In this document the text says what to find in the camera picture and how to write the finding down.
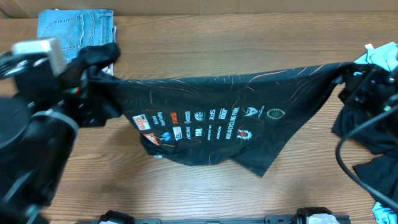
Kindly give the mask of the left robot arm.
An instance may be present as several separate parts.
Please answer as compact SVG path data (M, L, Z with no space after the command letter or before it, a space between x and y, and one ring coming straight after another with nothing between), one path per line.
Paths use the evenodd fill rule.
M45 54L1 56L1 79L17 93L1 98L1 223L45 223L50 205L84 123L86 73L77 59L60 74Z

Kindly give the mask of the black orange-patterned cycling jersey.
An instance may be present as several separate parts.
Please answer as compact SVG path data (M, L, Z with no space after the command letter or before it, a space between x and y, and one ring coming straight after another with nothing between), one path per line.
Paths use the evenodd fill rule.
M116 44L82 48L85 126L125 116L149 155L188 166L231 159L263 176L289 139L324 105L348 62L244 75L123 80L104 73Z

